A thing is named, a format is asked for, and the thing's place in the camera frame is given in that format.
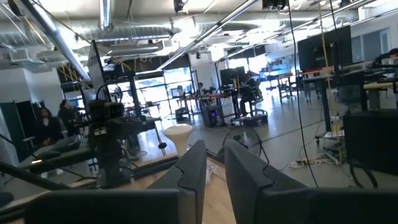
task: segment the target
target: gray concrete floor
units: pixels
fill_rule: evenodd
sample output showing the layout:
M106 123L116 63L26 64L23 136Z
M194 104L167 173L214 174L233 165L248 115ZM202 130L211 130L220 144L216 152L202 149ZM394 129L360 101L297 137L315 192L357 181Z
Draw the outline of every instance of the gray concrete floor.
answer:
M258 107L268 112L269 124L256 128L256 131L263 140L263 146L269 157L270 164L277 169L281 169L282 172L288 176L308 186L314 187L315 184L308 166L299 169L286 167L287 164L299 159L300 156L302 158L305 157L304 151L302 151L301 155L299 156L299 151L303 144L297 99L283 99L282 103L280 103L276 91L263 91L263 93L264 101ZM314 136L316 133L320 134L325 131L325 123L322 121L323 112L321 110L321 101L318 100L313 94L311 103L306 103L304 97L300 97L300 102L302 125L304 127L303 136L304 141L307 144L306 150L308 152L309 158L313 158L318 153L322 152L320 147L322 147L324 144L333 144L334 142L332 140L321 139L320 146L317 146L316 142L314 141ZM381 95L381 103L383 108L395 108L394 95L389 93L388 98L386 98L384 94ZM232 112L231 102L227 100L223 103L223 106L225 114ZM337 105L336 109L340 113L343 113L346 110L346 106ZM197 140L204 139L207 148L213 152L217 152L221 148L223 139L228 132L228 128L206 128L204 127L199 115L194 116L193 118L194 119L191 121L191 125L194 128L194 132L189 137L188 145L192 145ZM174 124L174 120L166 119L157 123L157 128L159 129L161 139L168 144L167 153L175 152L175 147L174 144L164 136L163 132L166 128ZM144 156L144 160L150 160L161 156L161 152L157 148L158 141L154 131L141 133L139 135L139 139L142 150L148 152L148 155ZM92 175L87 168L86 162L66 168L82 175ZM342 166L320 164L319 166L312 166L312 169L320 187L354 186L354 182L351 180L348 166L346 164L343 164ZM368 178L365 176L365 174L360 170L357 170L357 173L358 179L365 186L370 187L371 183L368 181ZM380 172L374 172L374 175L379 182L380 188L398 187L398 178ZM70 184L79 179L79 177L64 173L49 179L56 182L62 182L64 184ZM12 180L5 186L3 190L12 192L15 198L23 198L43 191L43 189L28 183L23 183L20 180Z

